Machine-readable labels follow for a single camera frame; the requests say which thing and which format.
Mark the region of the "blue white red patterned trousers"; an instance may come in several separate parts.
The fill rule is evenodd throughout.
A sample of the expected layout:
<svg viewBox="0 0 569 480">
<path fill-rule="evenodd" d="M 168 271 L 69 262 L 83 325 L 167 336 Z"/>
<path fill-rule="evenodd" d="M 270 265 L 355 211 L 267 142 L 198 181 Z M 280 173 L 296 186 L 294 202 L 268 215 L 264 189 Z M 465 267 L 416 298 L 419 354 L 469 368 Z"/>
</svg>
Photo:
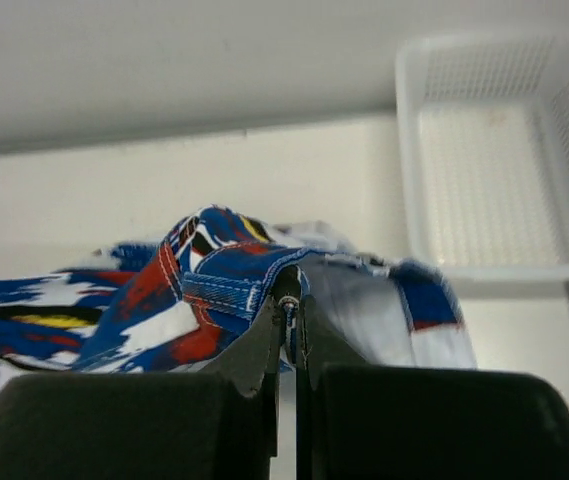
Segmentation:
<svg viewBox="0 0 569 480">
<path fill-rule="evenodd" d="M 280 364 L 290 370 L 306 296 L 370 363 L 477 365 L 438 270 L 360 253 L 320 221 L 272 225 L 210 205 L 161 240 L 0 279 L 0 391 L 30 372 L 198 371 L 250 329 L 268 299 L 283 312 Z"/>
</svg>

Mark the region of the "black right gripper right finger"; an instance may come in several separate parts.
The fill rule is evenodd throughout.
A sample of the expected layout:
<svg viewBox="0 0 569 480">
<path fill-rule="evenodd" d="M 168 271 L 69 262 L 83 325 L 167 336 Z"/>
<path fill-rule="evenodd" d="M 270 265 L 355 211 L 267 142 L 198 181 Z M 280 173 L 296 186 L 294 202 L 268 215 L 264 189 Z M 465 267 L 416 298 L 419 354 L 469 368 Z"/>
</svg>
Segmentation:
<svg viewBox="0 0 569 480">
<path fill-rule="evenodd" d="M 300 479 L 569 479 L 569 409 L 539 377 L 371 364 L 312 297 L 296 347 Z"/>
</svg>

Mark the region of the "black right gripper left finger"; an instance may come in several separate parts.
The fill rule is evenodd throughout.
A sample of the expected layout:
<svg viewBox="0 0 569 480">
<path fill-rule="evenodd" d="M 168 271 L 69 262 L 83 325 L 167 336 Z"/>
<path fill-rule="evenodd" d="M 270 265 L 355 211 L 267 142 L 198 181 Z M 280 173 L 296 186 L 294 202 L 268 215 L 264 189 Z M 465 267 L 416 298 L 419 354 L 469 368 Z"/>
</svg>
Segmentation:
<svg viewBox="0 0 569 480">
<path fill-rule="evenodd" d="M 266 479 L 283 316 L 195 373 L 31 374 L 0 392 L 0 479 Z"/>
</svg>

